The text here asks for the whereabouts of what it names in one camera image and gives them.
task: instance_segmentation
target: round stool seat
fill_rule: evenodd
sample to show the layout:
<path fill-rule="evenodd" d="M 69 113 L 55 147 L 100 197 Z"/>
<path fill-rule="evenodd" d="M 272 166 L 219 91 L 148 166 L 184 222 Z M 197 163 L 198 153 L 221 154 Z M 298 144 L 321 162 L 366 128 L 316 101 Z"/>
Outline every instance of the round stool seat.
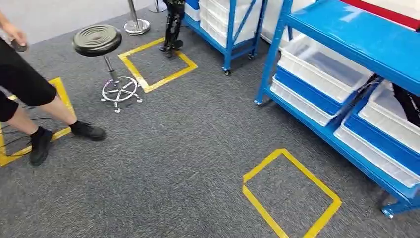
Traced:
<path fill-rule="evenodd" d="M 73 37 L 77 53 L 94 57 L 114 51 L 121 45 L 121 33 L 111 25 L 93 25 L 83 28 Z"/>

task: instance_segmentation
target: black object in hand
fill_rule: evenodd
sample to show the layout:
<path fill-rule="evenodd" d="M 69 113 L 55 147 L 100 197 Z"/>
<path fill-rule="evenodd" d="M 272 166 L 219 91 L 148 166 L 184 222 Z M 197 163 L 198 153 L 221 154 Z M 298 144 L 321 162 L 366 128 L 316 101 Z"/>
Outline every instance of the black object in hand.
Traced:
<path fill-rule="evenodd" d="M 12 45 L 12 47 L 18 51 L 18 52 L 24 52 L 28 49 L 28 45 L 23 45 L 21 46 L 16 39 L 13 39 L 10 44 Z"/>

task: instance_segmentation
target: person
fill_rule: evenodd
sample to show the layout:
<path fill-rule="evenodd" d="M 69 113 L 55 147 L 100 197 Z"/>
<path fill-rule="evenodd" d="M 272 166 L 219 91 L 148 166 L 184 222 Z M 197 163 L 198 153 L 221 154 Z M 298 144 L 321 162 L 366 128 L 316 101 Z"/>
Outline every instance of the person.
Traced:
<path fill-rule="evenodd" d="M 173 50 L 178 50 L 183 46 L 183 42 L 178 40 L 181 29 L 181 21 L 185 16 L 185 0 L 163 0 L 168 7 L 168 18 L 166 21 L 165 43 L 159 47 L 168 58 L 172 57 Z"/>
<path fill-rule="evenodd" d="M 0 27 L 19 45 L 27 45 L 25 34 L 0 12 Z M 68 109 L 57 90 L 36 72 L 8 43 L 0 38 L 0 86 L 13 93 L 23 103 L 31 107 L 39 107 L 55 118 L 70 126 L 74 135 L 93 141 L 102 141 L 106 132 L 96 126 L 78 121 Z M 29 161 L 32 165 L 40 165 L 48 155 L 53 133 L 37 126 L 31 121 L 18 103 L 10 100 L 0 91 L 0 121 L 6 122 L 30 135 L 32 151 Z"/>

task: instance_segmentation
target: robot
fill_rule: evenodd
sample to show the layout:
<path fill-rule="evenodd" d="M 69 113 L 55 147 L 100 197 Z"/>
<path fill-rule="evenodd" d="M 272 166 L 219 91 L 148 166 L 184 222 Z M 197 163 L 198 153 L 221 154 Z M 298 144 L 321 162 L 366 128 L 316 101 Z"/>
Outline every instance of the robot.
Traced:
<path fill-rule="evenodd" d="M 168 18 L 166 22 L 165 43 L 159 47 L 168 58 L 172 57 L 173 51 L 183 46 L 178 40 L 181 21 L 185 16 L 185 0 L 163 0 L 168 7 Z"/>

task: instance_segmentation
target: cable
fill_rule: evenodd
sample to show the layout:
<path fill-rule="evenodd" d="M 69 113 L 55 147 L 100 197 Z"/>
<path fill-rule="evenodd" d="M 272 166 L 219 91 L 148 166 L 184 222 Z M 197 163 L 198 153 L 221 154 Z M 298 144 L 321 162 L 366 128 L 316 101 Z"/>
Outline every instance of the cable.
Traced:
<path fill-rule="evenodd" d="M 51 121 L 55 121 L 53 118 L 50 118 L 50 117 L 45 117 L 45 118 L 35 118 L 35 119 L 32 119 L 32 120 L 46 120 L 46 119 L 51 120 Z M 20 132 L 20 131 L 18 131 L 18 130 L 16 130 L 16 131 L 11 131 L 11 132 L 3 132 L 3 130 L 4 130 L 4 129 L 6 129 L 6 128 L 8 128 L 8 127 L 10 127 L 10 125 L 7 125 L 7 126 L 5 126 L 5 127 L 2 127 L 2 128 L 1 128 L 1 133 L 0 133 L 0 134 L 7 135 L 7 134 L 15 134 L 15 133 Z M 55 132 L 54 132 L 54 134 L 58 131 L 58 125 L 57 125 L 57 123 L 55 123 L 55 130 L 54 130 L 54 131 L 55 131 Z M 11 141 L 11 142 L 9 142 L 9 143 L 7 143 L 7 144 L 3 145 L 3 146 L 0 146 L 0 149 L 1 149 L 1 148 L 3 148 L 3 147 L 8 146 L 8 145 L 10 145 L 10 144 L 13 144 L 13 143 L 15 143 L 16 141 L 19 141 L 19 140 L 21 140 L 21 139 L 24 139 L 24 138 L 26 138 L 26 137 L 30 137 L 30 136 L 29 136 L 29 135 L 25 135 L 25 136 L 22 136 L 22 137 L 20 137 L 20 138 L 18 138 L 18 139 L 15 139 L 15 140 L 13 140 L 13 141 Z M 3 155 L 5 155 L 5 156 L 19 157 L 19 156 L 24 156 L 24 155 L 27 155 L 27 154 L 29 154 L 29 153 L 30 153 L 30 151 L 29 151 L 29 152 L 26 152 L 26 153 L 24 153 L 24 154 L 18 154 L 18 155 L 7 155 L 6 153 L 2 153 L 2 154 L 3 154 Z"/>

